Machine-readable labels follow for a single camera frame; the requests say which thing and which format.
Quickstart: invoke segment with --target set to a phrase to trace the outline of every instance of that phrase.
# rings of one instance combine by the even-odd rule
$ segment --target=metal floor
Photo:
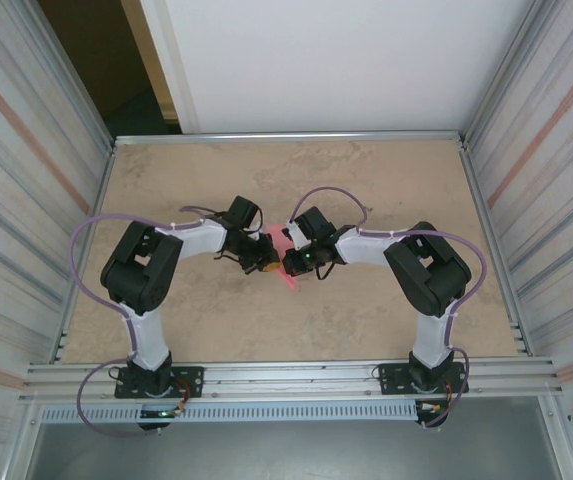
[[[43,425],[30,472],[35,480],[560,478],[536,398],[463,399],[441,432],[407,421],[191,423],[117,439]]]

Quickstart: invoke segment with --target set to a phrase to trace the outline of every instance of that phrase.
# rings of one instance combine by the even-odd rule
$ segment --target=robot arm
[[[111,300],[127,313],[123,320],[137,351],[129,369],[151,395],[168,388],[172,358],[164,341],[161,304],[177,262],[200,253],[231,253],[246,274],[278,267],[271,237],[248,231],[259,207],[236,197],[230,208],[201,224],[174,225],[164,230],[132,222],[102,270],[101,284]]]
[[[411,230],[435,228],[420,222]],[[418,390],[428,391],[443,378],[453,359],[446,342],[450,309],[464,295],[471,279],[470,269],[445,239],[358,232],[352,226],[337,230],[317,207],[288,223],[284,233],[295,245],[284,258],[284,268],[292,276],[328,263],[370,263],[391,268],[418,312],[417,336],[409,355],[415,385]]]

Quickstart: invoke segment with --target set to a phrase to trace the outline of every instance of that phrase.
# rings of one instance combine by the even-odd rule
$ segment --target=marble-patterned surface
[[[456,145],[423,142],[304,142],[122,146],[103,212],[129,212],[164,222],[189,221],[185,204],[225,209],[235,195],[258,203],[268,224],[283,223],[299,198],[320,185],[349,189],[370,210],[368,228],[399,229],[419,220],[463,235],[486,249]],[[359,209],[340,194],[316,194],[336,226]],[[105,292],[99,273],[126,223],[102,222],[84,280]],[[473,275],[476,257],[457,247]],[[299,277],[292,292],[275,273],[249,276],[209,255],[179,264],[163,305],[166,340],[176,361],[298,361],[406,357],[416,314],[389,269],[337,267],[324,282]],[[453,343],[474,356],[515,355],[492,271],[460,310]],[[63,361],[123,357],[119,317],[80,295]]]

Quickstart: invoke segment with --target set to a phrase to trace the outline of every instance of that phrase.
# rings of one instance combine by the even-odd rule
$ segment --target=white wall
[[[530,0],[142,0],[185,133],[461,129]]]

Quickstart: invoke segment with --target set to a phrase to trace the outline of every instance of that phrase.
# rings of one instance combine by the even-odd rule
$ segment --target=orange object
[[[266,233],[272,237],[273,247],[277,250],[280,260],[282,260],[284,255],[286,255],[286,250],[294,247],[292,240],[282,233],[282,228],[284,228],[282,225],[270,225],[266,227]],[[276,272],[280,277],[282,277],[282,280],[286,282],[292,291],[297,291],[297,279],[286,273],[284,265],[280,265]]]

